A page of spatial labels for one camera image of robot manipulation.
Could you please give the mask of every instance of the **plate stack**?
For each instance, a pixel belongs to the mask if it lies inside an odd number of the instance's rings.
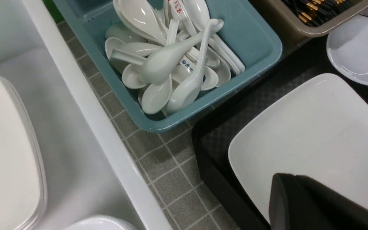
[[[19,94],[0,77],[0,229],[31,229],[43,217],[46,204],[35,131]]]

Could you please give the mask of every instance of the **black serving tray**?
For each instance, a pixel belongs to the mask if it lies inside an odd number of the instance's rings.
[[[235,135],[281,97],[323,74],[345,80],[368,104],[368,86],[337,72],[326,54],[327,37],[314,38],[195,124],[192,139],[200,176],[243,230],[270,229],[234,175],[228,147]]]

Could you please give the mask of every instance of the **blue plastic bin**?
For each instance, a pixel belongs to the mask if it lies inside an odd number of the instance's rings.
[[[272,67],[282,54],[282,43],[248,0],[206,0],[211,18],[223,19],[218,33],[247,67],[221,87],[203,93],[181,111],[165,118],[161,113],[146,115],[137,102],[138,90],[127,89],[106,58],[105,31],[121,23],[111,0],[54,0],[90,58],[110,85],[132,120],[148,132],[164,132],[191,118],[232,91],[251,83]],[[162,0],[149,0],[156,9]]]

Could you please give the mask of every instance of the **white container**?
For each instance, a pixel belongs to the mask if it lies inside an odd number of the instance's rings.
[[[171,230],[42,0],[0,0],[0,76],[19,93],[41,149],[49,195],[35,229],[102,214]]]
[[[0,229],[30,229],[47,205],[35,132],[15,89],[0,78]]]

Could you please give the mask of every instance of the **utensil bin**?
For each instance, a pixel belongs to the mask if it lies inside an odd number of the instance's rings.
[[[272,67],[282,54],[282,43],[267,22],[247,0],[206,0],[211,18],[223,19],[225,24],[218,33],[246,66],[245,72],[211,91],[201,92],[199,98],[186,108],[165,118],[143,113],[138,90],[127,89],[105,55],[105,31],[121,23],[111,0],[54,0],[104,79],[137,126],[148,132],[164,132],[184,122],[237,88],[245,86]],[[161,9],[162,0],[149,0]]]
[[[368,7],[368,0],[350,0],[351,8],[318,27],[309,27],[282,2],[282,0],[249,0],[287,47],[298,44],[306,37],[320,37],[328,34],[343,22]]]

